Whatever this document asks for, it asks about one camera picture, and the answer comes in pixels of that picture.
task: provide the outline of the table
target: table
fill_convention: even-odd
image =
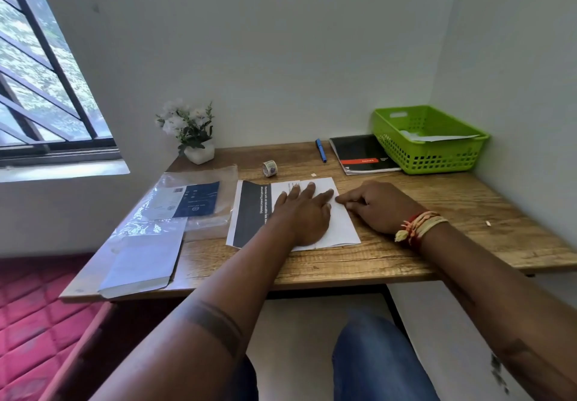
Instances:
[[[496,256],[526,274],[577,270],[577,254],[558,237],[544,230],[518,208],[503,199],[472,173],[409,176],[403,172],[346,176],[330,144],[323,142],[323,163],[314,142],[217,149],[215,159],[197,166],[178,158],[168,171],[194,171],[238,165],[240,179],[257,183],[333,177],[339,193],[366,179],[392,182],[406,194],[445,216],[457,229]],[[266,179],[264,161],[275,160],[278,176]],[[408,249],[393,243],[353,217],[361,244],[293,252],[281,269],[273,289],[302,289],[398,281],[436,279],[429,264]],[[197,288],[237,250],[224,239],[200,240],[181,247],[174,279],[162,289],[128,299],[185,296]],[[98,251],[62,292],[65,302],[102,300],[97,290],[114,255]]]

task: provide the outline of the right forearm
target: right forearm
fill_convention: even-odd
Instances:
[[[535,399],[577,396],[577,311],[447,223],[425,234],[420,252]]]

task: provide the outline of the washi tape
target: washi tape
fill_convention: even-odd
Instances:
[[[278,167],[276,166],[276,162],[274,161],[267,161],[263,163],[263,173],[267,178],[276,175],[278,171]]]

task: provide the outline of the blue jeans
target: blue jeans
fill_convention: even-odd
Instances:
[[[415,351],[388,320],[361,313],[343,328],[332,354],[335,401],[439,401]],[[257,401],[256,372],[240,363],[226,401]]]

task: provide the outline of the bracelet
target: bracelet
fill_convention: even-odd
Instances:
[[[408,241],[409,246],[418,247],[422,237],[439,223],[448,222],[443,216],[434,211],[426,211],[411,217],[401,225],[401,230],[395,234],[395,242]]]

